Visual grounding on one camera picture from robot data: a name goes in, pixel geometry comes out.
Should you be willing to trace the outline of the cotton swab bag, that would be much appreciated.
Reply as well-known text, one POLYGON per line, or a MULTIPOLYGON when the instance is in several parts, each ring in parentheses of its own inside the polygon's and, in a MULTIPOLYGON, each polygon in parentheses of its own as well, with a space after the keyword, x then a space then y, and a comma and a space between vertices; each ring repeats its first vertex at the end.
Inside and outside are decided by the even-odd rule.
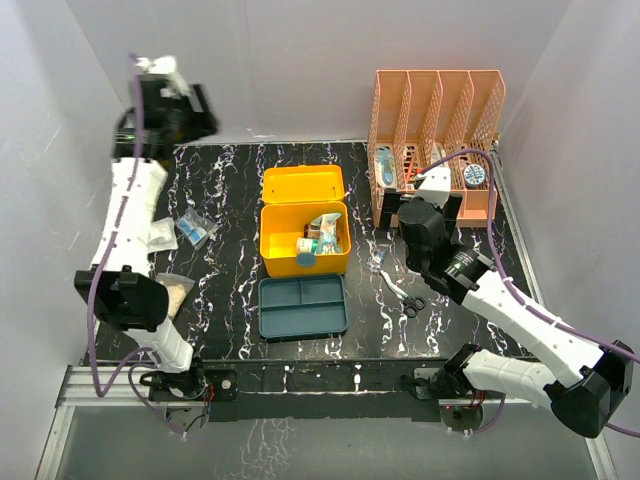
POLYGON ((338 220, 341 217, 341 213, 325 213, 309 223, 319 225, 322 230, 319 239, 319 252, 316 255, 340 254, 342 252, 337 228, 338 220))

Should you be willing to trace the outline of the white plastic bottle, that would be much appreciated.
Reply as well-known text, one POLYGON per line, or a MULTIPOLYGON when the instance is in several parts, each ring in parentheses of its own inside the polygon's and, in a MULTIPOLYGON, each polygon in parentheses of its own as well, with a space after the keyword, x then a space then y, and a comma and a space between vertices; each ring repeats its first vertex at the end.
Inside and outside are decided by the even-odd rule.
POLYGON ((298 254, 316 255, 319 252, 319 240, 317 238, 300 237, 296 240, 298 254))

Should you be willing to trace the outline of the clear bag blue items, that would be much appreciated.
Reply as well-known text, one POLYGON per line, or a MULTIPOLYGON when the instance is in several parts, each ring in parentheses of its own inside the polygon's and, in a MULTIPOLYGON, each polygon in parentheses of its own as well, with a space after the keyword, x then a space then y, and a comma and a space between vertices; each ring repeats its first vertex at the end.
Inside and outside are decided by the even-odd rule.
POLYGON ((180 233, 189 241, 195 250, 199 250, 218 230, 218 225, 188 207, 176 222, 180 233))

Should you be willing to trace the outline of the white gauze pad bag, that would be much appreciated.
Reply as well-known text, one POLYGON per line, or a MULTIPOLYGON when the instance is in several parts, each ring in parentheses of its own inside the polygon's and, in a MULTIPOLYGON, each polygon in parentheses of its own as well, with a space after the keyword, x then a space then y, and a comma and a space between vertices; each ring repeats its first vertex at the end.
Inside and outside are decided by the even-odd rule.
POLYGON ((152 222, 149 228, 147 253, 152 254, 177 249, 178 243, 174 220, 166 217, 152 222))

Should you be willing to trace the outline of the brown medicine bottle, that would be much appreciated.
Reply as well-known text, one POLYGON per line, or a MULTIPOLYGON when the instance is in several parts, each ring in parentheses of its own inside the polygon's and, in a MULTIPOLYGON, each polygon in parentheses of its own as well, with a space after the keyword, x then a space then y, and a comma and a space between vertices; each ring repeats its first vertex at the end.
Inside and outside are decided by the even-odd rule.
POLYGON ((321 238, 321 227, 315 224, 306 224, 303 230, 303 236, 305 238, 319 240, 321 238))

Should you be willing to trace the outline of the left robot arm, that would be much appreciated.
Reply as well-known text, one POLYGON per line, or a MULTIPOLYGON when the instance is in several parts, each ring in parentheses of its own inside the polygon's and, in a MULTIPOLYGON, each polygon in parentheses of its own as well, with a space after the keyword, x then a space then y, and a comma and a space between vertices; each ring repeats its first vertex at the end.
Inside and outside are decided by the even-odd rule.
POLYGON ((228 144, 179 147, 162 168, 145 160, 115 165, 115 187, 103 238, 87 280, 95 306, 135 272, 173 277, 184 287, 171 331, 193 351, 192 365, 172 377, 153 370, 153 356, 115 327, 98 322, 87 362, 117 360, 153 400, 227 400, 240 361, 295 359, 320 363, 383 358, 394 347, 399 303, 369 260, 384 243, 369 204, 361 143, 228 144), (259 284, 267 276, 259 251, 261 188, 270 167, 339 166, 346 181, 352 250, 343 278, 348 326, 342 333, 267 343, 259 332, 259 284))

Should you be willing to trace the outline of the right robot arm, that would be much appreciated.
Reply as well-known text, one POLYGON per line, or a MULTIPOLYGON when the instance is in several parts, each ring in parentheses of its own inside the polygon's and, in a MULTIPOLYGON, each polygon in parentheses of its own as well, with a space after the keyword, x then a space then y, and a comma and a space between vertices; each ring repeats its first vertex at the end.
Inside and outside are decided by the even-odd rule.
POLYGON ((596 438, 631 391, 639 358, 620 340, 590 337, 546 311, 514 287, 499 266, 453 237, 461 199, 438 208, 422 198, 397 211, 407 267, 435 292, 498 326, 534 362, 463 346, 438 377, 455 395, 489 390, 550 410, 568 429, 596 438))

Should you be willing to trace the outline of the yellow medicine box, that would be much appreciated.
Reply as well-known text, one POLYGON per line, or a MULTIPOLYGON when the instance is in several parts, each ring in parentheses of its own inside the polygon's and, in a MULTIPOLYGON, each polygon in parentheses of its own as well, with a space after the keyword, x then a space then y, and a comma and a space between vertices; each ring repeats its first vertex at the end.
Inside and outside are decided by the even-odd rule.
POLYGON ((263 177, 259 250, 269 276, 296 277, 347 271, 351 251, 349 214, 341 167, 335 164, 273 167, 263 177), (304 226, 325 213, 338 220, 340 254, 298 254, 304 226))

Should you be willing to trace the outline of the blue white tape dispenser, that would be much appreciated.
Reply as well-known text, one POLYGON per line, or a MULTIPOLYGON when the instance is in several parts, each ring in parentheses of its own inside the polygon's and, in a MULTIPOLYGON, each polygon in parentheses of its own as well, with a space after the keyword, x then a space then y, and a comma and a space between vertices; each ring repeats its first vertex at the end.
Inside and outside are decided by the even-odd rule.
POLYGON ((391 148, 377 145, 375 149, 375 179, 381 188, 396 188, 395 160, 391 148))

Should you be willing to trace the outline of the small blue patterned packet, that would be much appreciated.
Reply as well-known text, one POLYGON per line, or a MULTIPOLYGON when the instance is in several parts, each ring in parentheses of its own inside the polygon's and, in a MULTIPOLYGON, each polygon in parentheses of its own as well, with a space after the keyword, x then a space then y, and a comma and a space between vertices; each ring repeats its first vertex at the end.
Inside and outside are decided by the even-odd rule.
POLYGON ((372 273, 378 273, 382 269, 387 253, 387 245, 382 245, 371 250, 367 265, 372 273))

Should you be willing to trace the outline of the pink desk organizer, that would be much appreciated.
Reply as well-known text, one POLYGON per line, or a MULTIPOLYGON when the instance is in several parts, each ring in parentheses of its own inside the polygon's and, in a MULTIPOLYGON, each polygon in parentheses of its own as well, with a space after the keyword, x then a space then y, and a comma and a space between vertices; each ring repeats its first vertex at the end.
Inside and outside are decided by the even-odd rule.
POLYGON ((385 189, 411 195, 417 174, 437 159, 465 148, 488 152, 505 97, 498 70, 378 70, 367 142, 374 225, 385 189), (396 188, 376 182, 377 145, 393 152, 396 188))

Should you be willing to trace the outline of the blue divided tray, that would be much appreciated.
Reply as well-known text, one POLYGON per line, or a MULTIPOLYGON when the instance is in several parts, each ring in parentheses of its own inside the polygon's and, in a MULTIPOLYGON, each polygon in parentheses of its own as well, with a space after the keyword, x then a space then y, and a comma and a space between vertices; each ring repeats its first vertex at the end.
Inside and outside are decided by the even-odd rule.
POLYGON ((325 338, 349 325, 338 274, 265 278, 259 284, 258 330, 266 341, 325 338))

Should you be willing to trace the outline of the cotton ball bag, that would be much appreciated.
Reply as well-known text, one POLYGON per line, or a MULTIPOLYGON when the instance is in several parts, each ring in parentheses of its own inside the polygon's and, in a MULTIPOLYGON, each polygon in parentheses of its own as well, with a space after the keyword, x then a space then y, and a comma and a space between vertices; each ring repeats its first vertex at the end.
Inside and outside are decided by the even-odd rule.
POLYGON ((158 273, 155 280, 168 292, 168 318, 174 320, 195 281, 174 273, 158 273))

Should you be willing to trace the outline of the black handled scissors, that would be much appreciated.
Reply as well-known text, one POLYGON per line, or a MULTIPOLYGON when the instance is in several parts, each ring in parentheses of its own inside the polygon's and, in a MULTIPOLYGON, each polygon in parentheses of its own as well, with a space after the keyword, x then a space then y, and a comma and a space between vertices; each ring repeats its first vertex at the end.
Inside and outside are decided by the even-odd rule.
POLYGON ((426 301, 420 296, 411 296, 397 286, 385 271, 380 271, 379 275, 391 292, 401 301, 403 314, 408 318, 415 318, 425 307, 426 301))

